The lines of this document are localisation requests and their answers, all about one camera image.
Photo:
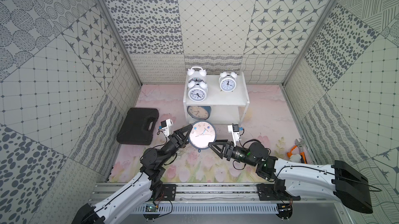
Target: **clock face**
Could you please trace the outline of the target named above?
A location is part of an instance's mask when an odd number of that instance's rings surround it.
[[[205,92],[200,89],[192,89],[189,91],[189,95],[193,101],[202,101],[205,99]]]
[[[209,112],[202,106],[189,106],[187,111],[195,119],[205,120],[209,117]]]
[[[216,140],[215,127],[207,121],[197,121],[193,123],[189,139],[191,144],[198,149],[206,149],[208,143]]]
[[[230,91],[234,90],[235,81],[232,79],[225,79],[222,81],[221,87],[222,87],[223,91],[230,92]]]

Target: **metal corner post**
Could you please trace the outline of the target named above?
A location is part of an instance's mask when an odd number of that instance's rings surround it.
[[[97,3],[97,6],[100,7],[100,11],[103,12],[104,18],[109,22],[109,25],[111,27],[111,32],[113,33],[113,35],[114,35],[114,37],[116,39],[117,45],[118,45],[119,49],[123,52],[123,54],[125,56],[125,59],[127,59],[127,62],[129,64],[129,67],[130,67],[130,70],[134,74],[134,77],[136,78],[137,83],[138,83],[139,87],[141,88],[142,82],[141,82],[141,80],[140,80],[140,78],[139,78],[139,76],[138,76],[138,74],[136,72],[136,69],[133,66],[133,62],[130,59],[129,54],[128,54],[128,52],[127,52],[127,50],[126,50],[126,48],[125,48],[125,46],[123,44],[122,38],[119,35],[118,29],[115,26],[115,22],[112,19],[111,13],[108,11],[108,8],[107,8],[107,5],[105,4],[105,1],[104,0],[95,0],[95,1]]]
[[[316,25],[314,26],[313,31],[310,33],[302,50],[299,52],[298,57],[294,62],[294,65],[291,67],[290,71],[288,72],[288,75],[285,77],[284,81],[282,82],[282,85],[284,87],[287,85],[287,82],[290,80],[290,78],[294,74],[301,59],[303,57],[305,57],[306,52],[308,51],[309,47],[312,45],[313,41],[316,39],[317,34],[321,30],[324,22],[326,21],[327,17],[331,13],[332,9],[337,4],[337,1],[338,0],[328,0],[327,4],[325,6],[325,9],[323,10],[322,14],[320,15],[319,19],[316,22]]]

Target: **grid pattern tile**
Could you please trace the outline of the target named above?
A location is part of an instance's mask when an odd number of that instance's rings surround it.
[[[254,0],[179,0],[184,54],[243,54]]]
[[[379,36],[328,92],[373,155],[399,147],[398,65],[398,47]]]
[[[281,83],[296,55],[244,55],[241,71],[248,83]]]
[[[104,95],[60,35],[1,83],[0,119],[68,155]]]
[[[134,106],[139,91],[140,86],[133,76],[129,64],[122,58],[119,70],[108,86],[106,94],[111,97],[111,101],[125,117],[127,111]]]

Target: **polka dot pattern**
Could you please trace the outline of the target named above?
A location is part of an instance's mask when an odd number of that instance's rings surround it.
[[[0,127],[0,203],[2,219],[27,223],[66,162],[66,156]]]
[[[183,53],[177,0],[107,0],[130,54]]]
[[[337,4],[305,59],[318,81],[328,91],[377,35],[374,29]]]

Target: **patterned wall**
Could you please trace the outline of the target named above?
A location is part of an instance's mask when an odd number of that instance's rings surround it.
[[[0,0],[1,223],[70,223],[139,85],[93,0]]]
[[[144,83],[184,83],[192,65],[281,83],[327,0],[105,2]]]
[[[286,85],[317,161],[346,161],[383,190],[358,223],[399,221],[398,9],[338,0]]]

